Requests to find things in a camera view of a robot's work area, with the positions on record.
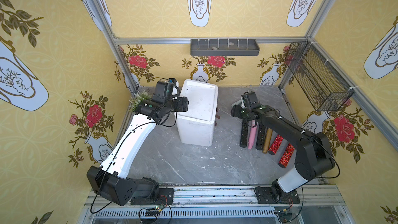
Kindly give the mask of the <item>grey wall shelf tray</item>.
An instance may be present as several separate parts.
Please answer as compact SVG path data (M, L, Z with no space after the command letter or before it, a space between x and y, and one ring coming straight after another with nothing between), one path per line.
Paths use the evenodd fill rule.
M258 56L260 47L253 38L198 38L190 41L192 56Z

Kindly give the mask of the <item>red glitter microphone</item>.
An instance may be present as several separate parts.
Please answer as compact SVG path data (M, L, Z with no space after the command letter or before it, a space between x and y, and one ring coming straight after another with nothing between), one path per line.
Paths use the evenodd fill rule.
M282 157L281 157L281 159L280 159L280 161L278 163L278 165L281 168L286 168L287 167L287 165L288 165L288 163L289 163L294 151L295 151L294 147L291 144L288 144L288 146L286 147L286 149L285 149L285 151L284 151L284 153L283 153L283 155L282 155Z
M268 149L268 153L271 155L275 155L277 151L279 150L284 138L280 135L277 135L276 138L274 139L272 145Z

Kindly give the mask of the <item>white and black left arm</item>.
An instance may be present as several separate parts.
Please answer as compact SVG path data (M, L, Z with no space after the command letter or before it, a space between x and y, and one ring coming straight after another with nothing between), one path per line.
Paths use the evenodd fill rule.
M114 150L99 167L92 166L87 172L88 181L96 196L120 206L131 200L156 203L159 184L150 179L129 178L132 163L150 132L164 125L171 113L187 112L189 100L181 96L174 78L157 82L151 98L139 100L134 108L132 121Z

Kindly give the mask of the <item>green artificial potted plant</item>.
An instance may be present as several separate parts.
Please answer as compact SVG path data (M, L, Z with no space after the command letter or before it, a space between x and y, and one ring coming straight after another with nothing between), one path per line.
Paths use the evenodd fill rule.
M140 104L140 102L142 102L143 100L150 100L150 99L151 99L151 95L145 90L135 93L129 99L130 111L135 112L138 105Z

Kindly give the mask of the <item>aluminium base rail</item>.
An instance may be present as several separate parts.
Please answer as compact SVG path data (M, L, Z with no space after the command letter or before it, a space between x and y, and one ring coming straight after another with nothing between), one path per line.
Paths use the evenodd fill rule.
M291 224L353 224L336 185L305 185L286 202L265 195L266 185L173 186L162 185L157 202L133 200L125 206L90 192L78 218L79 224L110 219L124 224L128 219L175 221L179 219L273 218L287 214Z

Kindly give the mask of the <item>gold glitter microphone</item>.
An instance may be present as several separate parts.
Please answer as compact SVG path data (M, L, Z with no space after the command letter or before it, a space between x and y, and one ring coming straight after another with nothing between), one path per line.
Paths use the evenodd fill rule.
M272 133L273 133L272 129L268 128L266 131L266 135L265 135L264 146L263 146L263 150L262 150L263 153L268 153L269 146L270 146L271 139L272 139Z

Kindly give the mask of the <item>white plastic drawer cabinet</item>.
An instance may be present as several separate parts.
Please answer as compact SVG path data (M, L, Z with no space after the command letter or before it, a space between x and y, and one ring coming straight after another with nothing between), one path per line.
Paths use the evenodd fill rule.
M187 79L181 96L188 98L188 111L177 114L177 129L182 143L209 147L212 145L218 87Z

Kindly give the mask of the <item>pink microphone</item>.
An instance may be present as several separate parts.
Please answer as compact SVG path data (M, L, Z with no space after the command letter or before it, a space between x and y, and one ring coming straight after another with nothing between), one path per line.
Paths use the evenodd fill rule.
M248 146L247 147L248 147L248 149L252 149L254 146L256 135L257 135L257 128L258 128L257 122L255 120L253 120L251 122L251 124L249 125L249 127L250 127L250 134L249 134L249 138L248 138Z

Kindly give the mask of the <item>black rhinestone microphone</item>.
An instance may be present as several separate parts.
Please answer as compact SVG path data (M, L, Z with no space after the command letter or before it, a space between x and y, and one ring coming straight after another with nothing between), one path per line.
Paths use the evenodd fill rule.
M256 141L256 150L263 150L264 144L265 144L265 137L266 137L266 132L267 132L267 127L258 124L258 133L257 133L257 141Z
M241 125L241 135L240 135L240 147L246 148L248 144L248 121L243 119L242 120L242 125Z

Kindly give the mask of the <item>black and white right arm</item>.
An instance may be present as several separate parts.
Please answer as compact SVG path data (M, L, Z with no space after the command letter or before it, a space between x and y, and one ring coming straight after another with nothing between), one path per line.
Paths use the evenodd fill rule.
M232 106L231 116L241 120L254 120L270 128L288 141L296 151L294 168L273 182L273 195L281 197L289 194L336 166L329 139L323 133L314 133L294 124L276 109L261 104L254 92L242 94L241 101L242 103Z

